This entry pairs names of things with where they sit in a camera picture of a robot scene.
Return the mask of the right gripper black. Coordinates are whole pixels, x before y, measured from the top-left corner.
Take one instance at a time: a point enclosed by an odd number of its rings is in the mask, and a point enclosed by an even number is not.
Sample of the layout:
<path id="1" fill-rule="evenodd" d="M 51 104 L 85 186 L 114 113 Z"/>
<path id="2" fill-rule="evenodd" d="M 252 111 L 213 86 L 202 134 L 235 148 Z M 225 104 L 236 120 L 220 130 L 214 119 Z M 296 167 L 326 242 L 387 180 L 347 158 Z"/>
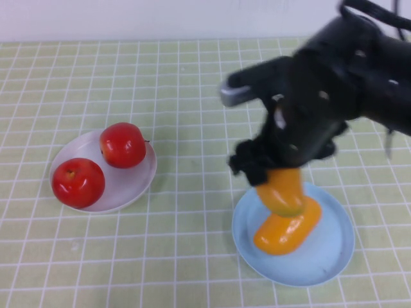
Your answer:
<path id="1" fill-rule="evenodd" d="M 257 139 L 239 142 L 229 157 L 233 175 L 243 173 L 253 187 L 267 183 L 269 169 L 301 167 L 332 157 L 337 151 L 333 139 L 348 129 L 345 121 L 289 106 L 284 96 L 272 96 L 264 105 L 267 116 Z"/>

